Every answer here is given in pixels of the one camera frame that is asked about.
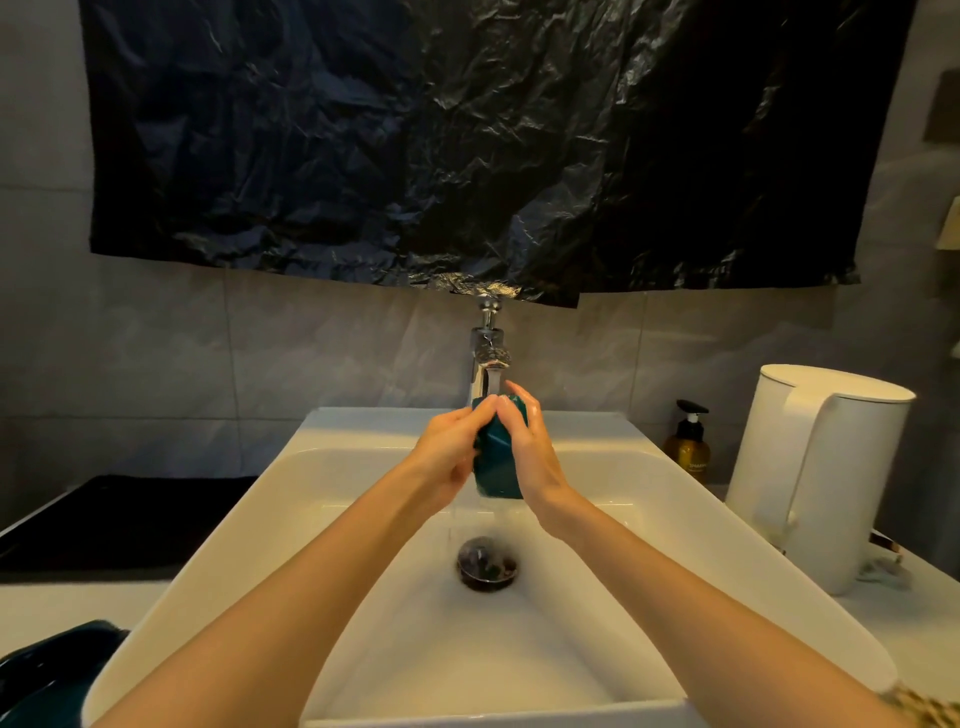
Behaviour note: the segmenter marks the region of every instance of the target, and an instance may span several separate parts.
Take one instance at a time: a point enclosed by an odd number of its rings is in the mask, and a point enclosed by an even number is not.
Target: dark green object
[[[523,422],[527,421],[527,406],[517,395],[510,395],[510,400],[523,415]],[[483,401],[478,397],[473,401],[473,408]],[[488,425],[481,427],[477,433],[476,448],[479,454],[473,458],[473,475],[476,477],[477,490],[483,497],[523,498],[520,484],[516,480],[516,462],[514,461],[513,443],[510,433],[496,415]]]
[[[81,728],[86,693],[126,637],[98,619],[0,658],[0,728]]]

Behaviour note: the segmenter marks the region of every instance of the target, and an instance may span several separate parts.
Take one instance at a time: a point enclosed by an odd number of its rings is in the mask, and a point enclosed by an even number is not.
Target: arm
[[[825,657],[664,556],[574,491],[543,424],[529,427],[505,397],[523,497],[548,533],[566,542],[647,634],[712,726],[903,728],[892,708]],[[609,557],[619,553],[628,558]]]
[[[496,398],[435,417],[410,455],[114,705],[95,728],[296,726],[367,592],[472,470]]]

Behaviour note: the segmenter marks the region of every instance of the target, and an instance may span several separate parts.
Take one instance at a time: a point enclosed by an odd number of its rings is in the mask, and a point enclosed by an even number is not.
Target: sink
[[[132,631],[84,703],[89,725],[180,645],[329,525],[410,450],[438,410],[312,412]],[[883,647],[622,416],[547,412],[571,483],[708,582],[875,692]],[[457,549],[493,535],[520,563],[494,594],[457,579]],[[317,680],[301,725],[598,728],[705,725],[646,635],[522,501],[472,480],[398,554]]]

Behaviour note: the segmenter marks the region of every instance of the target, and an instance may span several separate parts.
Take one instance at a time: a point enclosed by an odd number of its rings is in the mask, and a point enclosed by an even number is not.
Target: hand
[[[506,385],[527,406],[528,425],[509,398],[500,396],[496,403],[496,414],[513,441],[520,492],[543,529],[551,536],[561,538],[566,516],[588,501],[566,482],[543,423],[540,403],[518,384],[508,381]]]
[[[410,454],[394,468],[394,474],[412,484],[415,505],[424,519],[443,510],[464,487],[473,470],[477,431],[493,419],[497,399],[490,395],[476,409],[464,407],[434,417]]]

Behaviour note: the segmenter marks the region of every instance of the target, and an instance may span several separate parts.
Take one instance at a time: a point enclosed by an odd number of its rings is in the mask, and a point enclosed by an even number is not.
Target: chrome faucet
[[[500,377],[510,367],[510,353],[503,344],[503,329],[494,327],[496,313],[502,305],[492,296],[480,296],[479,299],[483,326],[470,332],[473,365],[468,406],[478,397],[500,394]]]

